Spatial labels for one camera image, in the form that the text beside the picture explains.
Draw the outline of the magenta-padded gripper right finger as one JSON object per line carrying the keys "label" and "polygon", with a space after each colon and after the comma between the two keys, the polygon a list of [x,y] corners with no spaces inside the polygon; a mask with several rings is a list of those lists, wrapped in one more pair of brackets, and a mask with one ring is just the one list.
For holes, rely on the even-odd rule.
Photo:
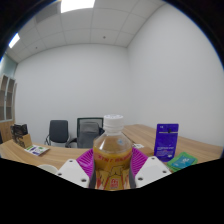
{"label": "magenta-padded gripper right finger", "polygon": [[129,184],[131,189],[140,188],[157,181],[171,172],[156,156],[148,157],[139,149],[132,149]]}

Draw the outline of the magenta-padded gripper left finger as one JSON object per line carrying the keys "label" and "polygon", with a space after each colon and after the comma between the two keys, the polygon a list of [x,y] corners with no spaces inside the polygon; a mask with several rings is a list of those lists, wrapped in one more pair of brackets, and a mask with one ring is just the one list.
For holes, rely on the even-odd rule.
{"label": "magenta-padded gripper left finger", "polygon": [[56,173],[57,176],[84,188],[95,187],[93,150],[84,152],[77,159],[68,159]]}

